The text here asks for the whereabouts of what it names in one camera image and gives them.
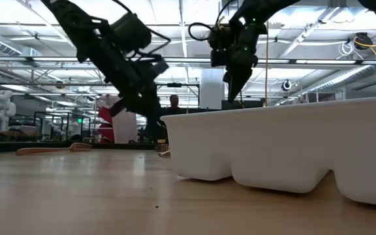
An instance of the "white humanoid robot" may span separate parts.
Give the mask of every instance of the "white humanoid robot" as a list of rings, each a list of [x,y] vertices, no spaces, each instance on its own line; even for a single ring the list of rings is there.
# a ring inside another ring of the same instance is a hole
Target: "white humanoid robot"
[[[11,97],[12,91],[0,91],[0,131],[7,131],[10,117],[16,115],[16,105]]]

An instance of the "white plastic tray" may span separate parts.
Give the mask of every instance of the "white plastic tray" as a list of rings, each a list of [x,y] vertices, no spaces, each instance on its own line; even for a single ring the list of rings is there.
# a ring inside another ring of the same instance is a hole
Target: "white plastic tray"
[[[162,120],[179,176],[307,193],[332,169],[343,195],[376,204],[376,98]]]

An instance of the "table surface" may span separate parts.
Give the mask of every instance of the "table surface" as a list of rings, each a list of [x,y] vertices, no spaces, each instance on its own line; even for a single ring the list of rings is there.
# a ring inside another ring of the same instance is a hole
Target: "table surface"
[[[376,234],[329,173],[305,195],[178,177],[153,151],[0,154],[0,235]]]

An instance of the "white pillar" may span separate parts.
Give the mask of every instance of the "white pillar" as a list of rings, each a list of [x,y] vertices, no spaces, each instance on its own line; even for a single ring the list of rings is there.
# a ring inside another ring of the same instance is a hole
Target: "white pillar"
[[[221,101],[225,98],[223,69],[203,69],[200,79],[200,107],[221,109]]]

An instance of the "wooden spoon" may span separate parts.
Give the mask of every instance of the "wooden spoon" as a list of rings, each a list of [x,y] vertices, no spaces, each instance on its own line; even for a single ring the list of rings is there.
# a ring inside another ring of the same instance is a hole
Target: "wooden spoon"
[[[57,151],[91,151],[91,144],[83,143],[73,143],[69,148],[23,148],[17,151],[17,156],[28,155],[28,154],[37,154],[37,153],[52,153]]]

